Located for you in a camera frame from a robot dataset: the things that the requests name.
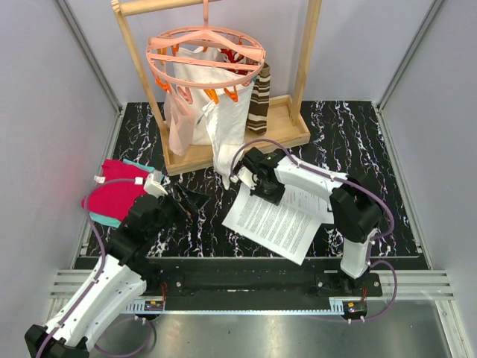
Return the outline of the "white signature form sheet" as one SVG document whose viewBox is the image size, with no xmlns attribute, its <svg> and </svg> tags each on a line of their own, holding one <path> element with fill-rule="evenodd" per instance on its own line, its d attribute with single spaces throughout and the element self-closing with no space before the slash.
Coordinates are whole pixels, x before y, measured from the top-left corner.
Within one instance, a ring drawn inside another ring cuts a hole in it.
<svg viewBox="0 0 477 358">
<path fill-rule="evenodd" d="M 281 203 L 317 216 L 323 224 L 334 223 L 331 206 L 326 200 L 305 190 L 294 186 L 285 186 Z"/>
</svg>

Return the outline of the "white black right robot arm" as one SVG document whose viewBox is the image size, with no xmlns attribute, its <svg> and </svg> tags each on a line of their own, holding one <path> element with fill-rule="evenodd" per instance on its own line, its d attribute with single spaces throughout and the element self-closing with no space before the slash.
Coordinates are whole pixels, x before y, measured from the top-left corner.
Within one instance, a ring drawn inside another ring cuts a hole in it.
<svg viewBox="0 0 477 358">
<path fill-rule="evenodd" d="M 371 242 L 388 212 L 384 202 L 364 185 L 365 176 L 321 169 L 282 149 L 265 154 L 258 148 L 247 151 L 234 172 L 253 195 L 272 204 L 278 204 L 289 187 L 323 199 L 344 238 L 339 289 L 350 296 L 363 290 Z"/>
</svg>

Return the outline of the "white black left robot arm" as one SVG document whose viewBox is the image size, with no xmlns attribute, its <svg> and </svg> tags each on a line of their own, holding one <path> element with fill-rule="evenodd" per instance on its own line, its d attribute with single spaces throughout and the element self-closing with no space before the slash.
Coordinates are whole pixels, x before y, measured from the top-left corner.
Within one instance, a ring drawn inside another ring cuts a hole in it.
<svg viewBox="0 0 477 358">
<path fill-rule="evenodd" d="M 88 357 L 104 331 L 140 295 L 164 291 L 159 269 L 147 258 L 159 232 L 192 222 L 209 196 L 174 183 L 160 194 L 135 198 L 119 228 L 101 242 L 94 269 L 67 304 L 25 333 L 32 357 Z"/>
</svg>

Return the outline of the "white printed text sheet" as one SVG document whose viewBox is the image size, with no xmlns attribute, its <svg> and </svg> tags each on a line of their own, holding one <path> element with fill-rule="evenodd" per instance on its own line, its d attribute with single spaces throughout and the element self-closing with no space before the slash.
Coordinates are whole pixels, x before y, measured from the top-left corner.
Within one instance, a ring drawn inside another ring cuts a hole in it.
<svg viewBox="0 0 477 358">
<path fill-rule="evenodd" d="M 317 216 L 252 195 L 244 184 L 223 220 L 223 226 L 299 266 L 322 224 Z"/>
</svg>

